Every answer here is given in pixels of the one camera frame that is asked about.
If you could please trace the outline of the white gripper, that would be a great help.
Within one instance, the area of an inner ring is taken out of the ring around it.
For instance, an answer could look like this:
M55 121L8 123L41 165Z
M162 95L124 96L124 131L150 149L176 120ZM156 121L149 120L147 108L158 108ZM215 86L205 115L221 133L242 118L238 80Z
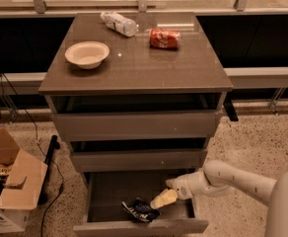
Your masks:
M189 199L202 195L207 187L207 180L202 171L181 175L175 179L167 179L169 189L163 190L151 202L153 209L159 209L177 201L177 199Z

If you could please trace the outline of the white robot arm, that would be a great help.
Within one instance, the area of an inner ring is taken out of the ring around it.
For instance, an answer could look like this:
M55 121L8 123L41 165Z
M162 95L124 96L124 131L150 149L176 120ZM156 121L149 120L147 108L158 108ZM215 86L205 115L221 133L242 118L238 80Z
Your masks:
M196 172L166 180L166 185L150 202L152 208L199 195L221 196L235 188L268 207L264 237L288 237L288 171L275 180L212 160Z

